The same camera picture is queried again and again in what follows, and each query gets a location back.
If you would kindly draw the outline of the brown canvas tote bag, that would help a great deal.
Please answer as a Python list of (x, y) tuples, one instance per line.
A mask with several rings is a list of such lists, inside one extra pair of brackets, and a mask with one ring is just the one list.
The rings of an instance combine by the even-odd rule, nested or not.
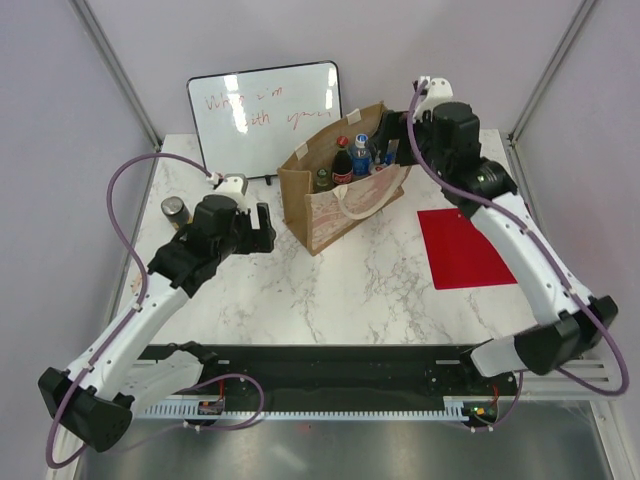
[(300, 144), (278, 169), (284, 222), (315, 256), (387, 205), (404, 195), (410, 168), (391, 165), (355, 180), (344, 189), (315, 191), (317, 171), (329, 167), (338, 151), (337, 139), (372, 134), (388, 112), (382, 103), (356, 109)]

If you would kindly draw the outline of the Coca-Cola glass bottle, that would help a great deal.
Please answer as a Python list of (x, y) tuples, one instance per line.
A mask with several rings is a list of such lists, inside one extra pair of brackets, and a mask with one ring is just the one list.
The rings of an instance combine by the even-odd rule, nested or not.
[(331, 166), (332, 182), (335, 186), (349, 184), (353, 180), (353, 163), (349, 153), (349, 139), (339, 136), (336, 139), (337, 151)]

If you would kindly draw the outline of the black and yellow can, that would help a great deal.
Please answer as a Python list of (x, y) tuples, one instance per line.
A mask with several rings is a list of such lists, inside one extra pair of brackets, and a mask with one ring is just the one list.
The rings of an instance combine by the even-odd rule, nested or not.
[(160, 205), (161, 211), (175, 230), (192, 222), (192, 215), (184, 201), (178, 196), (165, 198)]

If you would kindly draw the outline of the silver beverage can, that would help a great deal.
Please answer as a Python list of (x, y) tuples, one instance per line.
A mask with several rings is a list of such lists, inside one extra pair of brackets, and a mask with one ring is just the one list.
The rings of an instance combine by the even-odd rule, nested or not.
[(385, 165), (391, 165), (396, 161), (397, 149), (398, 149), (398, 140), (397, 139), (389, 140), (387, 144), (387, 150), (384, 156)]

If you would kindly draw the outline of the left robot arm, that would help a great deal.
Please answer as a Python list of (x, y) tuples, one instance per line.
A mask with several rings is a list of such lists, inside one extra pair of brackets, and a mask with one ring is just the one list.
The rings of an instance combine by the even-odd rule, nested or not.
[(160, 247), (143, 272), (137, 296), (93, 344), (63, 370), (47, 368), (38, 388), (54, 426), (97, 452), (111, 449), (133, 418), (148, 406), (193, 388), (208, 393), (219, 382), (213, 353), (196, 342), (137, 374), (138, 360), (160, 328), (214, 277), (230, 255), (270, 253), (276, 232), (269, 207), (256, 206), (252, 226), (243, 194), (211, 194), (195, 208), (191, 223)]

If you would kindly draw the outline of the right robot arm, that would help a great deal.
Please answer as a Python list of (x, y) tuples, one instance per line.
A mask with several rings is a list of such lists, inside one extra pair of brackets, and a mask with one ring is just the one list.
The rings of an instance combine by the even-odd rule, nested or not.
[(480, 121), (471, 107), (445, 102), (418, 120), (383, 111), (369, 144), (384, 157), (397, 143), (398, 165), (418, 164), (444, 197), (482, 234), (516, 279), (535, 325), (472, 348), (458, 381), (477, 394), (494, 376), (528, 370), (564, 373), (565, 363), (605, 342), (621, 357), (609, 328), (618, 314), (610, 296), (596, 297), (553, 251), (531, 219), (518, 188), (500, 163), (481, 153)]

